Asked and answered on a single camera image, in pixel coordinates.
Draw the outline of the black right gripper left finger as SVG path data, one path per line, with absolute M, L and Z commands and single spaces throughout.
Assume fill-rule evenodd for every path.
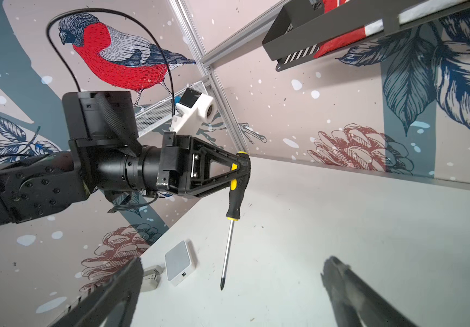
M 124 265 L 105 284 L 70 305 L 52 326 L 130 326 L 143 281 L 141 260 Z

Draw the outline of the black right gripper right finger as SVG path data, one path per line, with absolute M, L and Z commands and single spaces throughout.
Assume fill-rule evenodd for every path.
M 321 278 L 337 326 L 416 326 L 340 259 L 329 257 Z

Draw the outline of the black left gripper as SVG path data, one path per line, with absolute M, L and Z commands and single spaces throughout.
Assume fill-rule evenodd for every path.
M 210 164 L 236 168 L 211 177 Z M 192 136 L 175 132 L 163 135 L 158 164 L 157 190 L 179 196 L 204 198 L 230 187 L 232 181 L 249 181 L 251 160 L 244 153 L 230 153 Z

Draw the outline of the black yellow handled screwdriver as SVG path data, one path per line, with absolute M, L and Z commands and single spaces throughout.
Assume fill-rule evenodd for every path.
M 245 195 L 245 192 L 249 183 L 249 179 L 251 176 L 251 160 L 249 159 L 249 154 L 244 151 L 239 151 L 237 152 L 237 156 L 248 160 L 247 167 L 249 169 L 249 173 L 245 175 L 244 177 L 240 177 L 240 178 L 232 180 L 229 186 L 229 207 L 227 210 L 226 217 L 229 219 L 230 224 L 229 224 L 227 245 L 225 249 L 225 257 L 223 261 L 223 268 L 222 268 L 221 280 L 220 280 L 221 291 L 224 290 L 226 279 L 227 279 L 227 270 L 228 270 L 228 264 L 229 264 L 229 256 L 230 256 L 231 248 L 232 248 L 234 225 L 235 225 L 235 222 L 239 221 L 241 218 L 240 208 L 242 206 L 244 195 Z

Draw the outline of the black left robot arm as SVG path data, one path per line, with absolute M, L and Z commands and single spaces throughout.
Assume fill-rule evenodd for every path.
M 104 192 L 113 211 L 137 208 L 134 193 L 151 202 L 160 193 L 203 198 L 229 189 L 230 219 L 240 218 L 251 160 L 192 136 L 166 132 L 161 147 L 143 146 L 131 94 L 72 92 L 62 99 L 70 149 L 35 156 L 2 154 L 0 226 L 54 215 Z

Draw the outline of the white square adapter box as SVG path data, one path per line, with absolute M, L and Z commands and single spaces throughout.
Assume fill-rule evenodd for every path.
M 194 254 L 188 242 L 179 242 L 165 254 L 165 272 L 168 282 L 173 286 L 179 285 L 195 269 Z

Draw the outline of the red cassava chips bag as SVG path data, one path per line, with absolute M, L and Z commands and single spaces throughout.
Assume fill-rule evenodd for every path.
M 346 0 L 318 0 L 312 1 L 313 9 L 323 9 L 324 13 L 327 14 L 330 11 L 338 8 L 347 3 Z M 384 30 L 383 20 L 377 20 L 364 27 L 355 29 L 347 34 L 340 35 L 339 37 L 333 38 L 327 42 L 322 42 L 319 45 L 319 50 L 314 54 L 314 58 L 320 58 L 327 53 L 331 53 L 334 50 L 341 49 L 345 46 L 349 46 L 355 42 L 365 39 L 367 36 L 377 34 Z

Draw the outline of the aluminium horizontal frame bar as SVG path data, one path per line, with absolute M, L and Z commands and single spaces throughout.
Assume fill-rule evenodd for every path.
M 270 30 L 279 12 L 288 3 L 289 1 L 280 1 L 273 5 L 273 7 L 252 20 L 248 25 L 221 42 L 220 45 L 207 52 L 201 58 L 201 64 L 205 68 L 217 69 L 260 48 L 264 37 Z

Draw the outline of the aluminium corner frame post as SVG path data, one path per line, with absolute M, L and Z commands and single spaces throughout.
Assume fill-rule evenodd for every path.
M 235 150 L 249 152 L 246 138 L 241 132 L 240 126 L 229 104 L 217 73 L 213 68 L 207 67 L 202 63 L 202 59 L 206 55 L 206 50 L 203 46 L 202 39 L 193 24 L 191 14 L 188 11 L 185 2 L 181 0 L 169 0 L 168 4 L 176 17 L 182 34 L 188 40 L 188 47 L 190 48 L 197 67 L 205 80 L 204 84 L 209 87 L 212 92 L 212 96 L 217 101 L 218 111 L 220 112 L 229 136 L 233 140 Z

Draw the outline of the black wall basket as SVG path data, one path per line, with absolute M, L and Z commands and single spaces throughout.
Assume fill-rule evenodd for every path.
M 315 10 L 311 1 L 288 1 L 268 30 L 262 46 L 277 71 L 313 59 L 317 45 L 335 39 L 371 23 L 382 22 L 376 36 L 388 36 L 470 8 L 470 1 L 454 1 L 447 7 L 406 23 L 401 15 L 430 4 L 430 1 L 350 1 L 324 13 Z

